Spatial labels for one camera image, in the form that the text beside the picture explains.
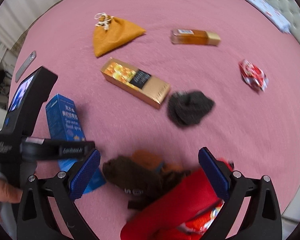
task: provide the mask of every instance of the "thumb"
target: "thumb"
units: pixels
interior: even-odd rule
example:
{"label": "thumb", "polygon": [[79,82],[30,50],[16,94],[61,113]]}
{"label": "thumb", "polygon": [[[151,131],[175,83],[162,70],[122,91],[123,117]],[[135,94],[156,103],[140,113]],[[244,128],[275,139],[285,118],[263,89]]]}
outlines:
{"label": "thumb", "polygon": [[20,203],[22,190],[0,179],[0,202]]}

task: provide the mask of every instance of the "blue box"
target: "blue box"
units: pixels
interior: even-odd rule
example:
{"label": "blue box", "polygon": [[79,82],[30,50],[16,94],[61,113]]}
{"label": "blue box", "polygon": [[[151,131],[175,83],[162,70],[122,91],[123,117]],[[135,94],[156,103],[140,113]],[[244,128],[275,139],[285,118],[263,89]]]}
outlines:
{"label": "blue box", "polygon": [[[85,141],[74,102],[60,94],[56,94],[46,105],[46,114],[51,139],[65,141]],[[58,160],[62,171],[68,171],[77,162],[76,159]],[[93,174],[85,193],[102,186],[106,181],[98,168]]]}

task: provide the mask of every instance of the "black label on box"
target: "black label on box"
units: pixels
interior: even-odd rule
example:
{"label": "black label on box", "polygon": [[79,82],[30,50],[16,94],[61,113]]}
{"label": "black label on box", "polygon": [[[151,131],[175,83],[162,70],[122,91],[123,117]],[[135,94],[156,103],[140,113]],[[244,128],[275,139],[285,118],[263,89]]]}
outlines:
{"label": "black label on box", "polygon": [[142,70],[138,70],[138,72],[134,75],[133,79],[131,79],[129,83],[142,89],[150,77],[151,75],[149,75],[148,73]]}

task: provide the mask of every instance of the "bottle with amber liquid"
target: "bottle with amber liquid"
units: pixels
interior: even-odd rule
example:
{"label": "bottle with amber liquid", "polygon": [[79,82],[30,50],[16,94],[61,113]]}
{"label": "bottle with amber liquid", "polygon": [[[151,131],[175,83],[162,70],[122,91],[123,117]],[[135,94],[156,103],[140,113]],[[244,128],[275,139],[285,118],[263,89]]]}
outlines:
{"label": "bottle with amber liquid", "polygon": [[200,30],[172,29],[171,42],[173,44],[196,44],[217,46],[221,41],[218,34]]}

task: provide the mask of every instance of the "white drawstring cord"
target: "white drawstring cord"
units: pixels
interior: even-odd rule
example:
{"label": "white drawstring cord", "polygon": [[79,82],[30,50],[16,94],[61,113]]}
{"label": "white drawstring cord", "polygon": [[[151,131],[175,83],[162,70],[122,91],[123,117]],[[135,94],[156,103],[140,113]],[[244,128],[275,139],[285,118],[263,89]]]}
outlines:
{"label": "white drawstring cord", "polygon": [[105,31],[109,30],[109,23],[111,22],[111,20],[113,19],[113,16],[108,16],[106,13],[97,13],[94,18],[96,20],[99,20],[101,17],[104,17],[103,21],[99,21],[96,26],[103,26],[103,29]]}

